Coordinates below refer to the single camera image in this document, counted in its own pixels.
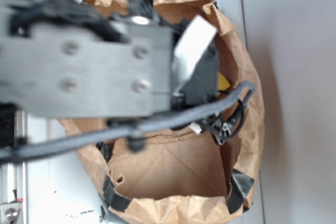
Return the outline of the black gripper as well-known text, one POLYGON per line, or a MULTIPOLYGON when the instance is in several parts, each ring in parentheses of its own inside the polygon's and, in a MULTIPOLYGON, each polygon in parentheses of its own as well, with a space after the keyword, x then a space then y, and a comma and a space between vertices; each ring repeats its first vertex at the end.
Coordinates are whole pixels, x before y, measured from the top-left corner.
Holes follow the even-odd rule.
POLYGON ((173 109, 187 109, 216 100, 217 29, 200 15, 185 21, 185 25, 173 49, 173 109))

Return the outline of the grey metal robot arm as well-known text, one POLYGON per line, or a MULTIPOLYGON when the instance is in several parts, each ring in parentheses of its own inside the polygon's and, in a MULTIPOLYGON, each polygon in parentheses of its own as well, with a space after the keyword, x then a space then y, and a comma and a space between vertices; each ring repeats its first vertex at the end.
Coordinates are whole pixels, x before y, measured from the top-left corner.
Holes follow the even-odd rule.
POLYGON ((1 100, 50 118, 132 119, 211 102, 216 27, 153 0, 1 0, 1 100))

